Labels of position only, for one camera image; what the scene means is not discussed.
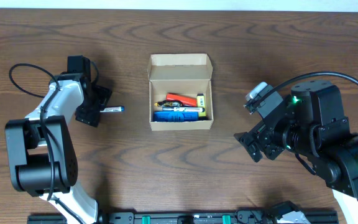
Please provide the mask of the blue whiteboard marker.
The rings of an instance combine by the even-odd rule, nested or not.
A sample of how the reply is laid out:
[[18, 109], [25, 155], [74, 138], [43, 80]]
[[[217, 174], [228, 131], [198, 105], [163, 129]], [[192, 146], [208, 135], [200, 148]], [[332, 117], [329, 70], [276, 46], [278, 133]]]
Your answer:
[[123, 111], [124, 111], [123, 106], [111, 106], [111, 107], [105, 107], [105, 109], [101, 110], [101, 113], [118, 113]]

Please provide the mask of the yellow highlighter marker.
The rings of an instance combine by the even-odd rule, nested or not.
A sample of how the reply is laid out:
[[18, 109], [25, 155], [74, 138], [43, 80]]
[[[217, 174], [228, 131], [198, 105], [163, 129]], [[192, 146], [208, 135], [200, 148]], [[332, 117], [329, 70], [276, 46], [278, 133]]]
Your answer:
[[202, 108], [202, 112], [198, 113], [199, 120], [207, 120], [206, 104], [204, 94], [197, 94], [197, 107]]

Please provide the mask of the blue plastic holder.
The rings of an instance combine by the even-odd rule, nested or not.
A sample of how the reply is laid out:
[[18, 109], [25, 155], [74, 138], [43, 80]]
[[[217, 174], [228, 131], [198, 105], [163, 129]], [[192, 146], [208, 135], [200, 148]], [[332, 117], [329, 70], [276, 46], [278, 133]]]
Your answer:
[[188, 122], [197, 121], [197, 112], [156, 111], [153, 115], [154, 122]]

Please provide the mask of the red stapler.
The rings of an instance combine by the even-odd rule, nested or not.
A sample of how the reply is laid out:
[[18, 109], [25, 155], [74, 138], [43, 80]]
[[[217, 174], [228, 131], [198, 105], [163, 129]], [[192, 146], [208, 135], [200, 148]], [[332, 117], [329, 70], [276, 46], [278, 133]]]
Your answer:
[[189, 97], [189, 96], [183, 96], [183, 95], [176, 95], [176, 94], [173, 94], [173, 93], [168, 93], [166, 95], [166, 100], [168, 100], [168, 101], [179, 101], [184, 106], [192, 106], [192, 107], [197, 106], [197, 99]]

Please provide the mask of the black tape dispenser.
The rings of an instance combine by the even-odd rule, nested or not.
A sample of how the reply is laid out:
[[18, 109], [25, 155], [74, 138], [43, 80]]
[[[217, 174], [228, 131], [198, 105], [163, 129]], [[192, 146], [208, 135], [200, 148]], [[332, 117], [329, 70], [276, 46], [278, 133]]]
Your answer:
[[171, 100], [164, 100], [159, 101], [154, 104], [159, 108], [173, 108], [173, 107], [181, 107], [183, 106], [182, 102], [180, 101], [171, 101]]

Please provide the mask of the black cap whiteboard marker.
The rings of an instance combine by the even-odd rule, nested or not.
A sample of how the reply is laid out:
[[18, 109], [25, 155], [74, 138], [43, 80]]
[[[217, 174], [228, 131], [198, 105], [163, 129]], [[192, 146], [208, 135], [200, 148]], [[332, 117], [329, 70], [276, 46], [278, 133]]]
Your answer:
[[185, 113], [202, 113], [205, 112], [204, 108], [200, 107], [164, 107], [163, 111], [185, 112]]

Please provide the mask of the cardboard box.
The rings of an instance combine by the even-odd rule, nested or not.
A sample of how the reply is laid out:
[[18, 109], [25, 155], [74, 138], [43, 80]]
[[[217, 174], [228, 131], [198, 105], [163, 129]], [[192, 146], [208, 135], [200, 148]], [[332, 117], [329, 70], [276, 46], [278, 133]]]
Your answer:
[[[153, 131], [210, 129], [214, 121], [212, 83], [213, 66], [208, 54], [152, 54], [147, 66], [149, 78], [149, 123]], [[197, 121], [156, 121], [161, 110], [156, 103], [166, 95], [196, 98], [203, 95], [206, 117]]]

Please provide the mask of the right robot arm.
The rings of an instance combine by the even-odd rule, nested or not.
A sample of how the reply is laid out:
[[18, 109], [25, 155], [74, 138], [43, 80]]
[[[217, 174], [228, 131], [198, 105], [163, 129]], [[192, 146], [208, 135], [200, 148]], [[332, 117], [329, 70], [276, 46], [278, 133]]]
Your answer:
[[327, 80], [292, 86], [282, 97], [262, 82], [246, 95], [250, 113], [262, 120], [235, 138], [254, 162], [293, 153], [332, 189], [348, 223], [358, 223], [358, 133], [352, 133], [339, 88]]

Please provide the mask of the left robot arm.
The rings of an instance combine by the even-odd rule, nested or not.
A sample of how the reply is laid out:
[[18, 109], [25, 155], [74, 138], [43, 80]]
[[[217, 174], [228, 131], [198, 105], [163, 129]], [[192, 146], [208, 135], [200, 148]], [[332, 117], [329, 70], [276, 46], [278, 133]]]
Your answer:
[[65, 223], [108, 223], [109, 216], [78, 180], [78, 161], [68, 126], [75, 119], [97, 127], [111, 90], [97, 84], [94, 62], [67, 58], [67, 69], [52, 75], [48, 93], [35, 110], [5, 126], [13, 188], [53, 205]]

